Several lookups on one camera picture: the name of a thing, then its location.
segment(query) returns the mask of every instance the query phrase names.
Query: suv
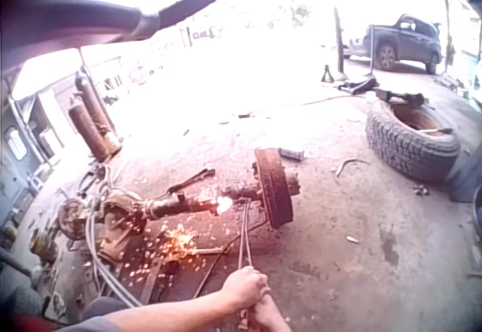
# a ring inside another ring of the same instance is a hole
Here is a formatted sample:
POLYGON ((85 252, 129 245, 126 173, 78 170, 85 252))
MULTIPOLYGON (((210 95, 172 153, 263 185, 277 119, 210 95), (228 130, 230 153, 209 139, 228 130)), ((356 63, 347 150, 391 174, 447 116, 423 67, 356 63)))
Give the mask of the suv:
MULTIPOLYGON (((418 61, 425 64, 427 73, 434 75, 441 62, 438 28, 408 14, 402 14, 394 26, 374 25, 375 66, 389 71, 395 61, 418 61)), ((349 40, 349 50, 354 56, 370 57, 371 29, 365 36, 349 40)))

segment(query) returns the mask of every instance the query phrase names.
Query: window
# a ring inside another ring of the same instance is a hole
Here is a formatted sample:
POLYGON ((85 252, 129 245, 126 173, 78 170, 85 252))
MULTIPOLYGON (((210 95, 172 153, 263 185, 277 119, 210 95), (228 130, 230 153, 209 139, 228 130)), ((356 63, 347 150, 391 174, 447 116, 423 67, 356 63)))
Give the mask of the window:
POLYGON ((400 22, 400 28, 407 31, 415 31, 415 23, 412 20, 405 18, 400 22))
POLYGON ((425 36, 433 37, 430 27, 425 23, 417 22, 415 32, 421 33, 425 36))
POLYGON ((5 133, 5 140, 17 160, 22 160, 27 155, 27 148, 25 147, 25 144, 23 144, 22 138, 17 129, 14 127, 8 129, 5 133))

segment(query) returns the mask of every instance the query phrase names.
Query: metal pipe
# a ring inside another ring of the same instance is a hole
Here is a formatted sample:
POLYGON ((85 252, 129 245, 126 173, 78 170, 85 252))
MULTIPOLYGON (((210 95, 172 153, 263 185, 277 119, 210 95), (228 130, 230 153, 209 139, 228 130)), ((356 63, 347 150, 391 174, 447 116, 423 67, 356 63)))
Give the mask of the metal pipe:
POLYGON ((445 49, 445 72, 449 65, 449 52, 450 45, 452 44, 452 38, 450 37, 450 12, 449 12, 449 0, 445 0, 445 12, 447 13, 447 47, 445 49))
POLYGON ((8 253, 3 248, 0 248, 0 260, 22 273, 24 276, 28 278, 32 277, 32 272, 30 272, 27 267, 21 264, 21 262, 19 262, 11 253, 8 253))
POLYGON ((480 61, 480 49, 482 48, 482 18, 479 19, 480 31, 479 31, 479 48, 477 49, 477 63, 480 61))
POLYGON ((370 74, 374 74, 374 63, 375 63, 375 26, 370 25, 370 74))
POLYGON ((334 10, 334 27, 335 27, 335 35, 337 37, 337 54, 338 54, 338 72, 343 73, 343 40, 341 39, 341 26, 340 26, 340 15, 338 14, 338 8, 335 5, 333 7, 334 10))

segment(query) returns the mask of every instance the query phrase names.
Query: spark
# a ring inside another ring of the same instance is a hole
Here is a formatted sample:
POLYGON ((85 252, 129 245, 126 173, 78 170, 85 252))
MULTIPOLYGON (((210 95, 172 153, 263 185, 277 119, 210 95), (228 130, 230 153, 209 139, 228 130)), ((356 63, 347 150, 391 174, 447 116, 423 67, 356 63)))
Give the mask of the spark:
POLYGON ((232 205, 233 205, 233 200, 228 198, 227 196, 219 196, 218 197, 218 214, 222 214, 226 212, 232 205))

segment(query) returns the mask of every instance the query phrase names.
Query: debris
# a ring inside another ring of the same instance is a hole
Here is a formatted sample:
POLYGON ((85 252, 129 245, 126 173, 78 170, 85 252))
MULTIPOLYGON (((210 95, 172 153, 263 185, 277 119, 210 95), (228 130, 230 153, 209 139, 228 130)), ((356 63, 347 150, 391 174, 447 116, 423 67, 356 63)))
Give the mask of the debris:
POLYGON ((341 163, 340 166, 338 166, 338 169, 337 169, 337 172, 335 172, 334 174, 334 180, 339 183, 338 181, 338 177, 340 176, 341 172, 343 171, 343 168, 345 167, 346 164, 348 163, 363 163, 363 164, 368 164, 370 165, 370 163, 368 161, 364 161, 364 160, 361 160, 361 159, 348 159, 348 160, 345 160, 341 163))
POLYGON ((329 292, 330 300, 336 300, 338 298, 339 293, 334 289, 331 289, 329 292))
POLYGON ((482 273, 475 270, 471 270, 465 274, 467 277, 480 277, 482 278, 482 273))
POLYGON ((415 195, 429 195, 429 189, 423 184, 415 184, 412 189, 415 195))
POLYGON ((432 134, 434 132, 441 132, 442 134, 451 134, 453 133, 453 129, 451 127, 441 127, 439 129, 424 129, 424 130, 417 130, 422 134, 432 134))
POLYGON ((66 303, 63 301, 62 296, 56 291, 53 293, 53 310, 59 317, 62 317, 67 312, 66 303))
POLYGON ((282 157, 287 157, 289 159, 294 159, 297 161, 302 161, 304 159, 304 150, 290 150, 285 148, 278 148, 278 153, 282 157))
POLYGON ((355 239, 353 238, 352 236, 346 236, 346 240, 351 242, 351 243, 355 243, 355 244, 359 244, 360 242, 358 241, 358 239, 355 239))

